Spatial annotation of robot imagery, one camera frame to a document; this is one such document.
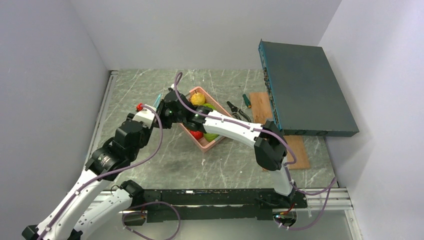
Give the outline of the red cracked fruit toy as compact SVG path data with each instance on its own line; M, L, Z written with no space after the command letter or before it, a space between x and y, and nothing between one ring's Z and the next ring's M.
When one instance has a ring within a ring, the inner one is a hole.
M196 139L196 140L200 140L201 138L204 137L204 133L201 131L192 131L190 130L189 133Z

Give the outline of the green cabbage toy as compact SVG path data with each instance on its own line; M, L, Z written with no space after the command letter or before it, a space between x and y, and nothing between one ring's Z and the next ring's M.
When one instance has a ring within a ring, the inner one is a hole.
M212 142L214 141L216 138L218 138L220 135L216 134L216 133L204 133L203 137L207 142Z

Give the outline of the pink plastic basket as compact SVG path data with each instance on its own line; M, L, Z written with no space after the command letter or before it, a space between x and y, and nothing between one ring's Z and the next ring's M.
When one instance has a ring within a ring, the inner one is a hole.
M208 94L202 87L196 86L186 95L186 98L190 100L191 96L194 94L202 94L205 97L205 103L207 106L211 107L214 111L216 110L222 115L232 117L232 115L225 110L225 108L216 101L210 94ZM215 146L218 142L220 142L224 136L217 134L209 134L204 133L202 138L199 138L199 134L195 133L194 135L181 123L179 127L183 130L184 133L188 135L188 137L197 145L197 147L203 152L207 152L213 146Z

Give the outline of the clear zip top bag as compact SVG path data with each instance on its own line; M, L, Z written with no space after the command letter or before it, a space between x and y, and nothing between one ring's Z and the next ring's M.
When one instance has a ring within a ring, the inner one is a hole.
M155 102L154 102L154 104L153 104L153 107L154 108L156 108L156 109L158 109L158 107L159 107L159 105L160 105L160 102L161 102L161 100L162 100L162 93L160 93L158 96L157 96L157 98L156 98L156 100L155 100Z

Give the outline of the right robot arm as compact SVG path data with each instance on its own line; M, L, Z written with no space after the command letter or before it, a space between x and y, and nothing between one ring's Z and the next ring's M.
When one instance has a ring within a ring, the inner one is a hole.
M186 129L218 134L254 149L257 164L268 170L276 203L287 208L295 201L293 181L286 173L288 144L273 121L251 123L232 118L206 106L193 106L181 93L172 90L159 102L158 112L165 128L182 124Z

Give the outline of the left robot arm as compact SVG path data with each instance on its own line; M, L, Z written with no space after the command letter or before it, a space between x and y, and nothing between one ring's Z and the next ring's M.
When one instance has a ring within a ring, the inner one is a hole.
M144 203L143 189L130 182L105 202L88 210L92 201L120 172L129 169L139 150L149 141L153 127L161 127L157 113L144 109L128 114L113 137L95 150L70 192L42 222L28 225L26 240L85 240L108 218L125 207L139 209Z

